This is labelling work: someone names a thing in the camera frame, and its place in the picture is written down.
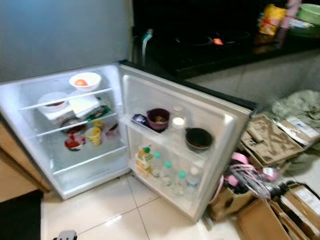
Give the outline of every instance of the mini fridge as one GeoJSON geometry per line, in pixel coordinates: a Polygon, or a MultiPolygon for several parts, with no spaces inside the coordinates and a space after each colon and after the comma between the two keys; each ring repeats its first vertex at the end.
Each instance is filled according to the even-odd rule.
{"type": "Polygon", "coordinates": [[[0,111],[4,120],[63,200],[132,170],[142,183],[194,222],[200,219],[213,196],[253,110],[251,102],[190,83],[167,80],[137,69],[130,62],[80,68],[0,85],[0,111]],[[72,76],[84,72],[102,77],[97,89],[77,91],[70,85],[72,76]],[[53,92],[65,95],[39,103],[43,95],[53,92]],[[102,131],[100,145],[95,146],[86,138],[79,151],[71,151],[65,146],[68,137],[65,131],[82,125],[88,129],[93,126],[93,120],[82,119],[63,126],[60,122],[49,121],[40,109],[55,103],[77,102],[87,96],[107,99],[111,110],[95,120],[103,121],[105,131],[118,124],[117,131],[112,137],[102,131]],[[209,149],[203,152],[189,149],[184,136],[173,137],[170,124],[159,133],[132,121],[135,114],[146,115],[148,110],[156,108],[173,114],[175,106],[183,108],[188,128],[201,128],[213,136],[209,149]],[[161,178],[137,165],[137,154],[145,146],[160,152],[163,161],[171,161],[173,178],[181,170],[188,177],[191,168],[197,169],[199,182],[191,197],[175,194],[174,184],[163,185],[161,178]]]}

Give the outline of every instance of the gray wall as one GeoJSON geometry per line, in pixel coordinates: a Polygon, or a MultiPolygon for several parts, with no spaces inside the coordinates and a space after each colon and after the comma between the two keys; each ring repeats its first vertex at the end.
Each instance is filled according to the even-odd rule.
{"type": "Polygon", "coordinates": [[[126,59],[126,0],[1,0],[0,82],[126,59]]]}
{"type": "Polygon", "coordinates": [[[258,112],[301,89],[320,91],[320,50],[234,67],[189,82],[258,104],[258,112]]]}

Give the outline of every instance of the green cloth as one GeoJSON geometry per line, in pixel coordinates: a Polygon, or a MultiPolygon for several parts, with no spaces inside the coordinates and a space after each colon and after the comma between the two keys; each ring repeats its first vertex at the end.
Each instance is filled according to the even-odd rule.
{"type": "MultiPolygon", "coordinates": [[[[268,118],[280,122],[295,116],[310,127],[320,129],[320,92],[302,90],[276,101],[270,109],[263,112],[268,118]]],[[[320,157],[320,140],[303,153],[291,159],[289,172],[293,173],[307,168],[320,157]]]]}

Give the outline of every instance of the black stove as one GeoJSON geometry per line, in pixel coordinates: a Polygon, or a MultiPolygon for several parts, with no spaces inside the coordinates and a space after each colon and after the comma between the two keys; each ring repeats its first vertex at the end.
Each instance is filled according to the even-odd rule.
{"type": "Polygon", "coordinates": [[[187,33],[179,36],[155,35],[147,45],[159,65],[178,79],[186,79],[210,72],[224,59],[234,58],[248,51],[252,36],[246,31],[187,33]]]}

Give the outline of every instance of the white tile floor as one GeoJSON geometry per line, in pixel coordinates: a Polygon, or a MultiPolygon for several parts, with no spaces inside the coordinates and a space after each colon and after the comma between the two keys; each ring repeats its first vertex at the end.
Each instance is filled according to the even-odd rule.
{"type": "Polygon", "coordinates": [[[210,231],[157,196],[130,174],[66,201],[45,196],[42,239],[75,230],[79,240],[241,240],[232,220],[210,231]]]}

